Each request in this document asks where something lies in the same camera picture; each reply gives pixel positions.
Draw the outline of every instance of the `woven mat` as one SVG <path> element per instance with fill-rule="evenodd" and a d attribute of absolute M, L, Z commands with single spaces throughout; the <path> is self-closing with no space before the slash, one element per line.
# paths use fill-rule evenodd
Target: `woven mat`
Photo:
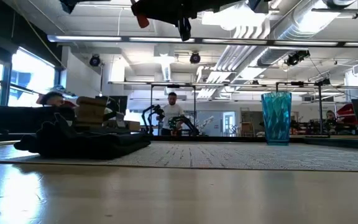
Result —
<path fill-rule="evenodd" d="M 358 171 L 358 150 L 291 144 L 268 146 L 249 143 L 170 143 L 150 146 L 119 159 L 92 161 L 13 157 L 0 163 L 139 166 L 197 169 Z"/>

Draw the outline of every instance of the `ceiling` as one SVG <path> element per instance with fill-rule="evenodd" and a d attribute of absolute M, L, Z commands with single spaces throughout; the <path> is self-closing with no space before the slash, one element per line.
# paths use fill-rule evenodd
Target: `ceiling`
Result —
<path fill-rule="evenodd" d="M 55 35 L 138 35 L 138 36 L 161 36 L 178 37 L 177 28 L 171 24 L 160 21 L 152 21 L 150 26 L 141 29 L 132 11 L 127 9 L 111 9 L 100 7 L 77 6 L 72 14 L 62 11 L 59 0 L 3 0 L 16 8 L 16 3 L 22 12 L 37 27 L 47 34 Z M 281 1 L 278 5 L 279 12 L 272 14 L 270 24 L 279 22 L 291 8 L 299 1 Z M 100 4 L 129 5 L 128 0 L 113 0 L 100 2 Z M 358 8 L 358 2 L 350 8 Z M 352 15 L 341 14 L 339 17 Z M 226 31 L 220 26 L 206 26 L 201 24 L 200 19 L 191 20 L 193 37 L 222 37 L 230 38 L 233 31 Z M 313 40 L 356 40 L 358 41 L 358 19 L 338 18 L 332 21 L 324 30 L 317 33 Z M 154 76 L 161 72 L 161 66 L 154 63 L 154 44 L 133 43 L 100 43 L 87 42 L 75 43 L 74 47 L 119 47 L 129 59 L 129 64 L 135 74 Z M 222 55 L 226 46 L 223 45 L 189 45 L 172 44 L 175 49 L 176 62 L 171 65 L 174 78 L 180 80 L 195 76 L 199 65 L 190 64 L 189 58 L 192 51 L 198 51 L 201 55 L 201 65 L 214 65 Z M 310 48 L 311 58 L 285 70 L 283 60 L 278 61 L 263 72 L 264 77 L 260 83 L 275 83 L 286 80 L 307 81 L 320 72 L 331 72 L 331 82 L 342 84 L 344 72 L 349 65 L 358 64 L 358 49 L 319 49 Z"/>

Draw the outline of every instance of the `table surface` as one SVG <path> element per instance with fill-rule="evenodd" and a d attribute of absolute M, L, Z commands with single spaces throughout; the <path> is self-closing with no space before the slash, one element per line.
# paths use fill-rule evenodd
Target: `table surface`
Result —
<path fill-rule="evenodd" d="M 354 224 L 358 173 L 0 164 L 0 223 Z"/>

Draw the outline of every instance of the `white shirt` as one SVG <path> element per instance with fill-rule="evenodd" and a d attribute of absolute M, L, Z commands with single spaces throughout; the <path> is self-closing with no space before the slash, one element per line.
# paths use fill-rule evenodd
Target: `white shirt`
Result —
<path fill-rule="evenodd" d="M 164 110 L 164 113 L 165 113 L 165 117 L 162 120 L 163 121 L 162 128 L 165 128 L 165 129 L 170 129 L 169 120 L 171 118 L 185 114 L 183 112 L 183 109 L 177 104 L 167 105 L 167 106 L 164 106 L 164 108 L 162 108 L 162 109 Z"/>

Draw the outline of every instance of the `blue glass vase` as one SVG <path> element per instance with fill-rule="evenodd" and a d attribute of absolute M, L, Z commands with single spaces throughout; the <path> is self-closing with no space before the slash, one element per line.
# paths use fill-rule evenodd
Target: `blue glass vase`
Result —
<path fill-rule="evenodd" d="M 291 125 L 290 92 L 278 91 L 262 95 L 265 137 L 269 145 L 288 145 Z"/>

